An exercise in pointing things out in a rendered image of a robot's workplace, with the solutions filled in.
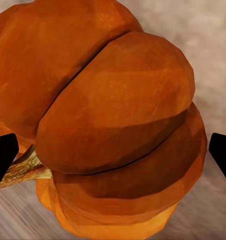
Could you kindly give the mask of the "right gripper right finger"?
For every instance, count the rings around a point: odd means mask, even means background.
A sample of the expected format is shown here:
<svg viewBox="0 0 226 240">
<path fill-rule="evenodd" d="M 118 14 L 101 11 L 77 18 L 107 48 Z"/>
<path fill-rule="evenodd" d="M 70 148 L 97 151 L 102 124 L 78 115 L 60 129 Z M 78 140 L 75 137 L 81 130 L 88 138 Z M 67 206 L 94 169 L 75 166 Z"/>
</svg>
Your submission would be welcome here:
<svg viewBox="0 0 226 240">
<path fill-rule="evenodd" d="M 226 135 L 213 133 L 208 150 L 226 177 Z"/>
</svg>

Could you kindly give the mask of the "pumpkin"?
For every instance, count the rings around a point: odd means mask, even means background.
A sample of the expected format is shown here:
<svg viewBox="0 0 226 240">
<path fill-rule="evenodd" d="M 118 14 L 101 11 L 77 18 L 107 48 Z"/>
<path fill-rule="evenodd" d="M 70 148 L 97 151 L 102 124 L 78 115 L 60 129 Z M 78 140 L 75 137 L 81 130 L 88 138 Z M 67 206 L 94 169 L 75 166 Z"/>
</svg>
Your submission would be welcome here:
<svg viewBox="0 0 226 240">
<path fill-rule="evenodd" d="M 79 238 L 144 240 L 202 176 L 207 137 L 183 52 L 117 0 L 34 0 L 0 13 L 0 189 L 36 180 Z"/>
</svg>

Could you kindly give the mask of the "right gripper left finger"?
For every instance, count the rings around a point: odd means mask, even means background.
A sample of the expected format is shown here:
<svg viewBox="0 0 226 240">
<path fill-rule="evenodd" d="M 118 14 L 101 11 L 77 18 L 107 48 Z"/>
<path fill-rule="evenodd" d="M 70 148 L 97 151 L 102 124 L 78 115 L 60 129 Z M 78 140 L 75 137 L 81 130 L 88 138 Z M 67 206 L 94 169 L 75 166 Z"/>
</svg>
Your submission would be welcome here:
<svg viewBox="0 0 226 240">
<path fill-rule="evenodd" d="M 0 136 L 0 182 L 19 153 L 15 133 Z"/>
</svg>

